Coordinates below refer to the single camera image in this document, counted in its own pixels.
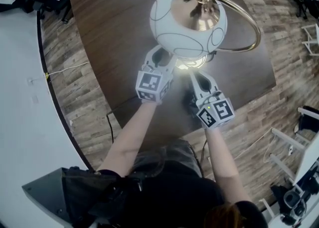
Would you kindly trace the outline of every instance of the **forearm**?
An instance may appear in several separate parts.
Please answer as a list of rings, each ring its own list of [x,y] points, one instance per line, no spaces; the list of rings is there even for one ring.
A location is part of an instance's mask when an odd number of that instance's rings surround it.
[[[129,174],[156,109],[144,103],[124,126],[98,170],[112,170],[124,177]]]
[[[214,176],[226,200],[231,203],[250,201],[220,130],[205,130],[205,133]]]

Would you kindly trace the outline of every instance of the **person's right arm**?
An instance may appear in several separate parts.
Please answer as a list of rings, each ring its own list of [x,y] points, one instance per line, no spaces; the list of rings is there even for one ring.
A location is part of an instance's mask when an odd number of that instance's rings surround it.
[[[230,203],[251,201],[240,180],[235,161],[218,128],[205,130],[216,183]]]

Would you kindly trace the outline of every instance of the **black baseboard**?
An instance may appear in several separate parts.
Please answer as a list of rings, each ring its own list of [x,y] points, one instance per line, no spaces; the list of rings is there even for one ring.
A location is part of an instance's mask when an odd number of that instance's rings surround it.
[[[43,46],[42,46],[42,33],[41,33],[41,21],[40,21],[40,12],[37,12],[37,16],[36,16],[36,25],[37,25],[37,35],[38,35],[38,44],[39,44],[39,52],[40,52],[40,57],[41,57],[41,63],[42,63],[42,68],[43,68],[43,72],[47,73],[47,67],[46,67],[46,63],[45,63],[45,59],[44,59],[44,52],[43,52]],[[48,87],[50,90],[50,94],[52,96],[52,100],[55,106],[55,109],[59,115],[59,118],[62,122],[62,125],[70,139],[70,141],[72,142],[72,145],[74,146],[75,150],[77,151],[77,153],[79,154],[79,156],[81,157],[82,161],[85,163],[85,165],[88,167],[89,170],[93,170],[91,164],[89,163],[89,161],[86,159],[85,155],[83,154],[83,152],[81,151],[79,145],[77,144],[75,138],[73,137],[70,128],[68,126],[68,124],[65,121],[64,115],[62,113],[62,110],[59,106],[58,100],[56,99],[55,93],[54,93],[54,89],[51,83],[51,79],[50,76],[47,80],[48,83]]]

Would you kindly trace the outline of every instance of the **reddish-brown hair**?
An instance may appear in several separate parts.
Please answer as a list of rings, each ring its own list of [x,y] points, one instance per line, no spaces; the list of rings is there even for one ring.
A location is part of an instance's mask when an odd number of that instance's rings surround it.
[[[207,212],[204,228],[243,228],[243,218],[236,205],[224,204]]]

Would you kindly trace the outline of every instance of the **person's left arm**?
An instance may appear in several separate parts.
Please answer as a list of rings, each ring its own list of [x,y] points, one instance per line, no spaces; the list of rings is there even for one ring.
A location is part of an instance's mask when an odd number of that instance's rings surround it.
[[[121,177],[130,173],[156,106],[156,103],[144,103],[140,106],[114,141],[98,170],[111,170]]]

